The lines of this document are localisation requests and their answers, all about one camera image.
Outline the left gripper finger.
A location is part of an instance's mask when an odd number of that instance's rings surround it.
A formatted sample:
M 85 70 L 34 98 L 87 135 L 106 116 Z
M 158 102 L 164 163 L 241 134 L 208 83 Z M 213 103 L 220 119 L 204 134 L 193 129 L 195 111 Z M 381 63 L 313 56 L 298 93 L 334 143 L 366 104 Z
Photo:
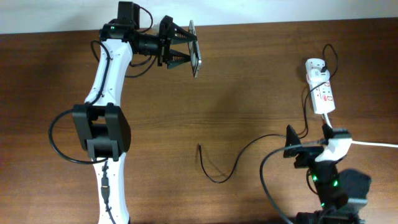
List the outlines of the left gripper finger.
M 170 44 L 184 44 L 188 42 L 197 41 L 197 36 L 194 34 L 193 29 L 188 28 L 188 30 L 183 29 L 182 27 L 172 23 L 170 28 Z
M 172 69 L 190 61 L 190 55 L 170 49 L 169 55 L 167 56 L 167 68 Z

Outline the black smartphone with white circles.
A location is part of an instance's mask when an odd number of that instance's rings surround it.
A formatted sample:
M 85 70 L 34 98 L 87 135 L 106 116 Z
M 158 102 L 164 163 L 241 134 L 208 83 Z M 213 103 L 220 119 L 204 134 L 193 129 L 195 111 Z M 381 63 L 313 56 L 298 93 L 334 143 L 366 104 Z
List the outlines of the black smartphone with white circles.
M 193 34 L 195 37 L 197 36 L 197 32 L 196 32 L 193 20 L 191 20 L 189 23 L 188 31 L 189 31 L 189 33 Z M 202 65 L 202 59 L 201 59 L 201 53 L 200 53 L 198 41 L 194 40 L 192 42 L 189 42 L 188 49 L 190 52 L 190 63 L 192 66 L 193 77 L 197 78 L 198 72 Z

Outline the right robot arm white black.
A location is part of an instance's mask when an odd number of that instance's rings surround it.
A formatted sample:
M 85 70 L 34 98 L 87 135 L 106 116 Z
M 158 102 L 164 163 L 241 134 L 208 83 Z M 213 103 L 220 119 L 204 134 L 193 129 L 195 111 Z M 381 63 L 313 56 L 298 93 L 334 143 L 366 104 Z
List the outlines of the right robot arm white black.
M 283 156 L 295 158 L 296 169 L 306 169 L 315 186 L 321 210 L 312 213 L 299 212 L 297 223 L 365 223 L 359 211 L 368 204 L 371 177 L 356 169 L 337 170 L 352 143 L 346 129 L 322 126 L 324 138 L 315 145 L 300 142 L 298 134 L 290 125 L 286 128 Z

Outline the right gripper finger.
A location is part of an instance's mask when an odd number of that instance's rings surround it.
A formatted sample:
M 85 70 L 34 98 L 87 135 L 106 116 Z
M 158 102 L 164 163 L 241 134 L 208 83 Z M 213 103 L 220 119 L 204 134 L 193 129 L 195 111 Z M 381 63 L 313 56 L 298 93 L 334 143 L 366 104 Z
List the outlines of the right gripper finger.
M 324 139 L 330 139 L 333 137 L 333 128 L 329 124 L 323 124 L 322 131 Z
M 285 147 L 301 144 L 298 134 L 291 125 L 286 127 Z

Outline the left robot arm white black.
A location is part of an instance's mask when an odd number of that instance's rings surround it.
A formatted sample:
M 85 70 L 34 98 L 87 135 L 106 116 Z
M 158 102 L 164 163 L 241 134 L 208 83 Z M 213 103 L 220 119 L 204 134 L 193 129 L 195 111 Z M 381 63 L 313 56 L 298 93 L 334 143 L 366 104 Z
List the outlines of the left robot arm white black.
M 201 65 L 194 23 L 183 29 L 164 16 L 156 35 L 140 32 L 139 11 L 121 1 L 118 16 L 99 31 L 101 56 L 90 93 L 75 105 L 72 118 L 82 148 L 94 167 L 99 195 L 99 223 L 130 223 L 124 190 L 124 163 L 131 145 L 131 128 L 121 109 L 124 79 L 135 54 L 155 56 L 159 66 Z

